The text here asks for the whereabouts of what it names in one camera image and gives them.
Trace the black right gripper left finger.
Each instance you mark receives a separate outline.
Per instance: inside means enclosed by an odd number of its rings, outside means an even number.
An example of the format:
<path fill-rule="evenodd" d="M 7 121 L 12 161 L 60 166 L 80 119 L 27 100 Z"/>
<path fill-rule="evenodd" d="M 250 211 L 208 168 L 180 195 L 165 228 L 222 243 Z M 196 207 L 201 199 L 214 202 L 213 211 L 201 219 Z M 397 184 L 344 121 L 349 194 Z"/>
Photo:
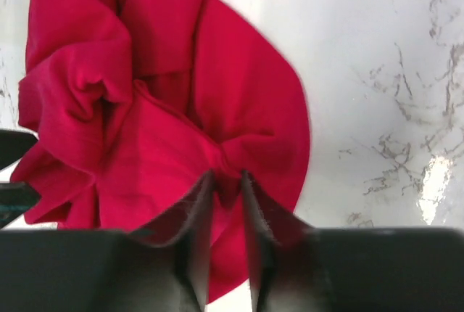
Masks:
<path fill-rule="evenodd" d="M 213 172 L 139 229 L 1 230 L 3 311 L 203 311 Z"/>

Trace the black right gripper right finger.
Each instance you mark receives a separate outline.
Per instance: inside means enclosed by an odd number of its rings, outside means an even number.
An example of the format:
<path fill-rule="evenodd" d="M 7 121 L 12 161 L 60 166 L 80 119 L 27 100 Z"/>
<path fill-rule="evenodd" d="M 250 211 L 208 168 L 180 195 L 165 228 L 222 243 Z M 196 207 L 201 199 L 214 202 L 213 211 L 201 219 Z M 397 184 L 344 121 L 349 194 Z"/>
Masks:
<path fill-rule="evenodd" d="M 315 228 L 241 179 L 254 311 L 461 311 L 463 232 Z"/>

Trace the red t shirt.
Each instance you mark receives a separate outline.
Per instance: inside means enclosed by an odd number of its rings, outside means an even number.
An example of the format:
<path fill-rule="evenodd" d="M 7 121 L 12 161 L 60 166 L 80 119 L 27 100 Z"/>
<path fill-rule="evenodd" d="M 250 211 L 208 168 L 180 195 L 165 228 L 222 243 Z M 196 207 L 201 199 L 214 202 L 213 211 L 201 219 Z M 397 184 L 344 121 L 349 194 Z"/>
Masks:
<path fill-rule="evenodd" d="M 216 178 L 209 299 L 248 277 L 242 171 L 293 210 L 310 126 L 291 65 L 220 0 L 30 0 L 11 180 L 29 224 L 131 231 Z"/>

